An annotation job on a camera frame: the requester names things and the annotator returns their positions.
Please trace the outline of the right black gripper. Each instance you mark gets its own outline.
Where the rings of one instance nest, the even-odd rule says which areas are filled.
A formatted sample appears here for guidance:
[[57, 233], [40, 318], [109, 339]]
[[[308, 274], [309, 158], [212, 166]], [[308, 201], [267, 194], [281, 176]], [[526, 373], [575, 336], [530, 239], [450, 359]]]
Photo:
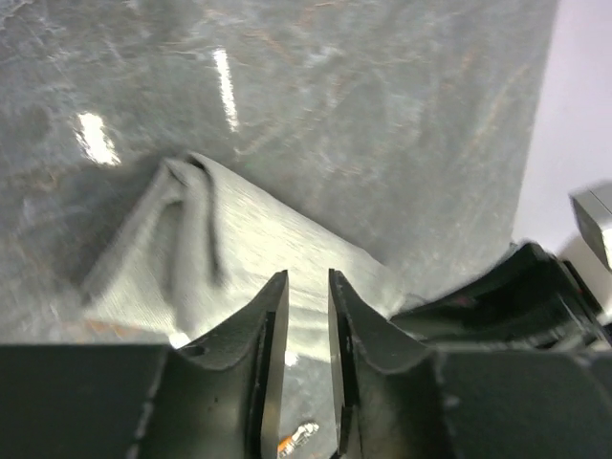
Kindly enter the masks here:
[[468, 284], [390, 322], [436, 347], [609, 350], [601, 312], [571, 262], [527, 241]]

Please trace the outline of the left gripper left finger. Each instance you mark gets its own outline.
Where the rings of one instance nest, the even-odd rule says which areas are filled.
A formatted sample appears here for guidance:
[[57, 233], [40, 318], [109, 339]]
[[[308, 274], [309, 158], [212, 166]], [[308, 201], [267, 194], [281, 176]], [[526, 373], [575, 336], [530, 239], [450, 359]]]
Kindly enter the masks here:
[[5, 458], [273, 458], [288, 331], [286, 272], [182, 347], [5, 344]]

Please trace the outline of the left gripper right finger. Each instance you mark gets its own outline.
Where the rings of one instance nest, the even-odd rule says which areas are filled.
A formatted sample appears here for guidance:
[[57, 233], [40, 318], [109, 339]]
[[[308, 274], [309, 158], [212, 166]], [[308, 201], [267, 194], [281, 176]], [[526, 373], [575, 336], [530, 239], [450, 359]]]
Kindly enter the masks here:
[[610, 456], [608, 352], [435, 348], [328, 282], [338, 457]]

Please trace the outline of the grey cloth napkin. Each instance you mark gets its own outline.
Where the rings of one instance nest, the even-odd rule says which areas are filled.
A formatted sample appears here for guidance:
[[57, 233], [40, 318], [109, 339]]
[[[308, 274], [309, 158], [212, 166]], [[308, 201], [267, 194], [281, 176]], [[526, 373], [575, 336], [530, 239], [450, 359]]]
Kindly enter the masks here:
[[330, 269], [383, 314], [404, 303], [398, 276], [366, 251], [189, 153], [161, 162], [81, 291], [88, 318], [166, 334], [180, 345], [287, 271], [288, 353], [327, 361]]

